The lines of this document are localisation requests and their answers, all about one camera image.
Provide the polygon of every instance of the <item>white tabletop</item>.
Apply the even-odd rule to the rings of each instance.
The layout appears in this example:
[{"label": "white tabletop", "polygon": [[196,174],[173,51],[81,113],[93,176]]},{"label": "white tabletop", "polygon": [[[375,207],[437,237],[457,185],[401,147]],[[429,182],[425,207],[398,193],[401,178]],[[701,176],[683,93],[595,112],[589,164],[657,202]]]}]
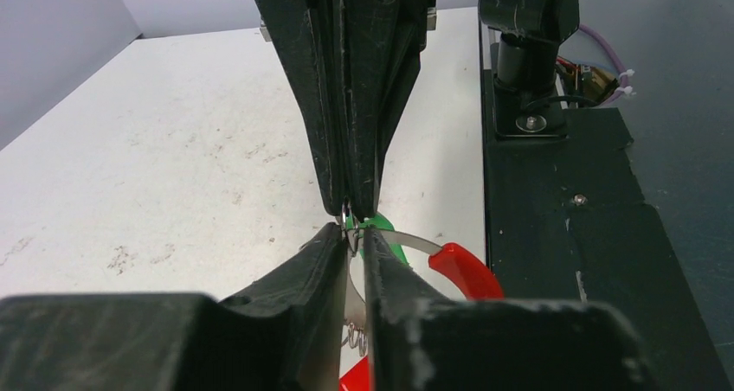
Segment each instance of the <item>white tabletop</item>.
[{"label": "white tabletop", "polygon": [[[428,33],[379,209],[397,229],[484,260],[476,20],[476,9],[444,10]],[[133,42],[0,151],[0,170],[0,297],[224,298],[333,221],[299,108],[257,29]],[[460,297],[425,256],[406,254]]]}]

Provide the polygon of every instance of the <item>bolt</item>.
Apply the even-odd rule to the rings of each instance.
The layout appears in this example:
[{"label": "bolt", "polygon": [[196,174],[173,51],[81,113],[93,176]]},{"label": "bolt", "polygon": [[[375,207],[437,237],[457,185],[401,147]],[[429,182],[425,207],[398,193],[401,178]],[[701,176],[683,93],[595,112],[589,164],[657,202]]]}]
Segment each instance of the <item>bolt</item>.
[{"label": "bolt", "polygon": [[578,206],[585,205],[586,202],[588,202],[588,201],[589,201],[589,199],[586,196],[584,196],[584,195],[581,195],[581,194],[574,195],[573,202],[576,205],[578,205]]},{"label": "bolt", "polygon": [[527,127],[528,130],[535,129],[535,125],[538,123],[538,118],[535,116],[528,116],[527,122],[525,123],[525,127]]}]

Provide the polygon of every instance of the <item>black cylinder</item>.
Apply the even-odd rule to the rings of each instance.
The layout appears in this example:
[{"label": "black cylinder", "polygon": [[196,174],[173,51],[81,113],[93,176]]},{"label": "black cylinder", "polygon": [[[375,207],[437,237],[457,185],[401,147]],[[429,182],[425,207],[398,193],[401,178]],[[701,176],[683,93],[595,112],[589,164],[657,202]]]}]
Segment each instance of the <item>black cylinder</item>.
[{"label": "black cylinder", "polygon": [[542,95],[556,82],[557,44],[502,34],[499,40],[497,80],[503,87]]}]

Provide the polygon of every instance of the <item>green object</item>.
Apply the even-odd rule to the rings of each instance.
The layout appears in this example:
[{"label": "green object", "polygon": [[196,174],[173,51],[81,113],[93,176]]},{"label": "green object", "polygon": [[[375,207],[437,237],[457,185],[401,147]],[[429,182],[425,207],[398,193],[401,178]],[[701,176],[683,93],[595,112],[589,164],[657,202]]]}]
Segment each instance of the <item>green object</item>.
[{"label": "green object", "polygon": [[[360,229],[365,229],[369,227],[395,231],[395,227],[393,227],[392,222],[385,218],[384,215],[379,213],[377,213],[374,218],[369,218],[359,224]],[[351,220],[347,220],[346,228],[351,229]],[[408,259],[405,258],[405,253],[402,251],[402,246],[400,244],[390,244],[390,250],[392,250],[392,253],[403,264],[408,264]],[[359,254],[362,256],[362,260],[364,260],[364,250],[362,248],[359,249]]]}]

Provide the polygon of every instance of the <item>metal spring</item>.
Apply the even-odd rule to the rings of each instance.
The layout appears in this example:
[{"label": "metal spring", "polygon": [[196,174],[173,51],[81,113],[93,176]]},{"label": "metal spring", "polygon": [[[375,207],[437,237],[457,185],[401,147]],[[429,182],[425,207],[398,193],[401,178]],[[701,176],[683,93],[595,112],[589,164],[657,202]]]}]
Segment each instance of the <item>metal spring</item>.
[{"label": "metal spring", "polygon": [[355,324],[346,320],[344,321],[344,326],[348,329],[346,337],[342,341],[342,346],[348,343],[350,348],[356,348],[359,351],[360,357],[367,355],[367,335],[364,334],[364,330],[359,329]]}]

